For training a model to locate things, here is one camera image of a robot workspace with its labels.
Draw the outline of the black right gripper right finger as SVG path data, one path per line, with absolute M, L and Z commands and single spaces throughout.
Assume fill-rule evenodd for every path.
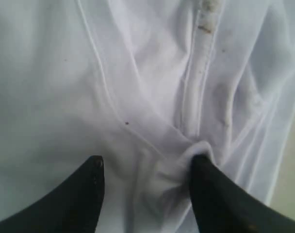
M 190 198 L 201 233 L 295 233 L 295 221 L 262 204 L 205 155 L 190 165 Z

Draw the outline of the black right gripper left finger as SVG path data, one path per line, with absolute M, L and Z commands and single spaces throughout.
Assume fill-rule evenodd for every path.
M 42 199 L 0 221 L 0 233 L 94 233 L 104 194 L 103 158 L 91 156 Z

